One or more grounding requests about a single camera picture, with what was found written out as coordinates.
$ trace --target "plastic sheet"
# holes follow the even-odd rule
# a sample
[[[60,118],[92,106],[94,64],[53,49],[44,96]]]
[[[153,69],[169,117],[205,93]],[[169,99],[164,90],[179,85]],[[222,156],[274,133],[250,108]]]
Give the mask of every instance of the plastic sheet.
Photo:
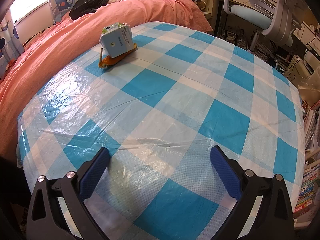
[[[294,84],[298,88],[300,96],[312,107],[317,101],[320,100],[320,68],[309,77],[305,79],[297,76],[294,79]]]
[[[304,164],[297,89],[208,34],[160,22],[132,33],[135,52],[104,70],[100,46],[88,50],[19,116],[30,189],[39,175],[62,177],[104,146],[110,166],[85,204],[110,239],[211,239],[235,204],[210,164],[219,145],[243,169],[282,174],[295,206]]]

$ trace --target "cartoon whale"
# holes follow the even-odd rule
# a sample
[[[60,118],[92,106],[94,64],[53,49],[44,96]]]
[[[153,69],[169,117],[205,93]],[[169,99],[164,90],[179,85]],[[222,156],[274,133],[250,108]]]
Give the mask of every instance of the cartoon whale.
[[[2,30],[3,32],[6,31],[6,30],[8,29],[8,26],[9,26],[9,21],[7,21],[6,26],[1,27],[1,30]]]
[[[13,27],[13,36],[15,36],[17,39],[19,38],[16,27]]]
[[[72,6],[73,0],[69,0],[71,3],[68,3],[67,0],[56,0],[56,4],[58,6],[59,11],[62,11],[63,9],[68,9]]]
[[[2,49],[5,46],[5,38],[0,39],[0,49]]]

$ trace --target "pink blanket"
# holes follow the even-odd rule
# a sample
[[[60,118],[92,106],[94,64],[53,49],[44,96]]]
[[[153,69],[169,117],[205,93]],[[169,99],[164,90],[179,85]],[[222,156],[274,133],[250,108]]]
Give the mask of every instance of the pink blanket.
[[[161,21],[212,31],[191,0],[126,0],[108,4],[76,21],[70,18],[48,29],[19,58],[0,88],[0,154],[15,162],[17,117],[38,92],[71,60],[99,43],[101,30],[115,22],[131,27]]]

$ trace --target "office chair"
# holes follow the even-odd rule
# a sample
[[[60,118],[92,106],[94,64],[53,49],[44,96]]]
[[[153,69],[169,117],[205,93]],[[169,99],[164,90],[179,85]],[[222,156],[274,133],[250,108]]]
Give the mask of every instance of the office chair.
[[[276,5],[268,0],[249,0],[256,9],[241,5],[229,6],[230,0],[224,0],[223,9],[227,14],[236,15],[258,27],[248,49],[253,52],[260,33],[279,46],[292,46],[291,34],[296,28],[301,30],[301,23],[307,4],[304,0],[277,0]]]

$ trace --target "stack of books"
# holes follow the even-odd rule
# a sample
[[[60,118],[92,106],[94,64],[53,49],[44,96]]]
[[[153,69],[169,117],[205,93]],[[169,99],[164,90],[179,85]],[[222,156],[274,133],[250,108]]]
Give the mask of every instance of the stack of books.
[[[293,217],[308,212],[314,205],[314,199],[320,187],[320,164],[303,174],[301,190]]]
[[[304,119],[306,149],[319,147],[320,122],[316,111],[309,109]]]

